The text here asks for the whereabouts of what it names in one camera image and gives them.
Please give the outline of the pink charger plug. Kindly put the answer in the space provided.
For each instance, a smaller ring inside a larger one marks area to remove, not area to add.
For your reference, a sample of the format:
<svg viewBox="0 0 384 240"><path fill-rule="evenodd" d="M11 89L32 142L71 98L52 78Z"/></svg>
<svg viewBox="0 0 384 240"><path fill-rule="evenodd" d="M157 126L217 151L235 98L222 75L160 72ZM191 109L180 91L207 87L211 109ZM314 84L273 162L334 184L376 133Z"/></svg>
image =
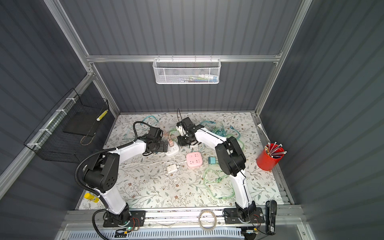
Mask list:
<svg viewBox="0 0 384 240"><path fill-rule="evenodd" d="M170 147L174 146L174 141L172 139L168 139L168 143Z"/></svg>

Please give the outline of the white power strip cube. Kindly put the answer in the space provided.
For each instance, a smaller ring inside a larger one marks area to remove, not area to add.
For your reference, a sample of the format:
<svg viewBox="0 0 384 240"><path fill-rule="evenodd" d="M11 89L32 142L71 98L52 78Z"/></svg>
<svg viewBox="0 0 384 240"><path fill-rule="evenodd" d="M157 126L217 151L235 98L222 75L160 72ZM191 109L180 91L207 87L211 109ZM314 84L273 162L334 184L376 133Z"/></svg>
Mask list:
<svg viewBox="0 0 384 240"><path fill-rule="evenodd" d="M172 147L170 145L168 145L168 150L166 152L166 156L172 157L172 156L176 155L179 151L180 151L180 148L176 143L174 143L174 145Z"/></svg>

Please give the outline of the pink power strip cube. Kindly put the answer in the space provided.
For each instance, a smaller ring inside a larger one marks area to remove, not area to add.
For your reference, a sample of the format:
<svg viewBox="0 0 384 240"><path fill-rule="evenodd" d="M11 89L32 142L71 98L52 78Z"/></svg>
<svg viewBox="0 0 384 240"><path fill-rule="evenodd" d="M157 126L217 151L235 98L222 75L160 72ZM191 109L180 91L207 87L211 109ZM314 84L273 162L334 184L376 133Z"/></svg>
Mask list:
<svg viewBox="0 0 384 240"><path fill-rule="evenodd" d="M191 152L186 155L186 163L189 169L199 168L203 165L203 158L200 152Z"/></svg>

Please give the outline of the teal charger plug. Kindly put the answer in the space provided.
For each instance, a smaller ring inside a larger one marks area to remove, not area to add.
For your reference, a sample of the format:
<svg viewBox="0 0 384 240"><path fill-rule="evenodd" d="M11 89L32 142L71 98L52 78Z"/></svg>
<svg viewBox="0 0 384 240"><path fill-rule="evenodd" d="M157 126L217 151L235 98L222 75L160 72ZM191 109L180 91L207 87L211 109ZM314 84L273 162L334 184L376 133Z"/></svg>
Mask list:
<svg viewBox="0 0 384 240"><path fill-rule="evenodd" d="M208 157L208 163L209 165L215 165L217 163L217 160L215 157Z"/></svg>

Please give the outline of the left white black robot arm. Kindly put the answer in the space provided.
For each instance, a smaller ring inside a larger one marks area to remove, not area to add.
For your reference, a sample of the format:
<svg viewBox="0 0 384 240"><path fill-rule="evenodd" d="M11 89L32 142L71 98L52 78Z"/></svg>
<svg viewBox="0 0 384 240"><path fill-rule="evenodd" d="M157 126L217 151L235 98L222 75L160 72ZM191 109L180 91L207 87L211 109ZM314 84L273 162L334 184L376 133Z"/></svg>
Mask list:
<svg viewBox="0 0 384 240"><path fill-rule="evenodd" d="M106 216L115 225L136 224L129 205L116 187L119 165L135 156L149 156L167 151L163 130L145 122L133 123L135 138L124 145L95 152L80 162L75 170L75 181L84 190L98 197L105 206Z"/></svg>

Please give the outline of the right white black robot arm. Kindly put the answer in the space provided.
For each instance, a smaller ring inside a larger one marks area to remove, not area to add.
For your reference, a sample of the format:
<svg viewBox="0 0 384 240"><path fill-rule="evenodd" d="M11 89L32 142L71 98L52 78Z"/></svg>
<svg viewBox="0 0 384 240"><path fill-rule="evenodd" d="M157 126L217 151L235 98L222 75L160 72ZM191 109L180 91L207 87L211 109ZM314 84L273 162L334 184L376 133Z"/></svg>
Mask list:
<svg viewBox="0 0 384 240"><path fill-rule="evenodd" d="M250 195L245 176L246 157L235 137L221 137L203 125L195 125L189 117L177 123L179 145L182 147L202 143L216 151L221 170L229 176L236 198L237 215L240 221L250 221L256 203Z"/></svg>

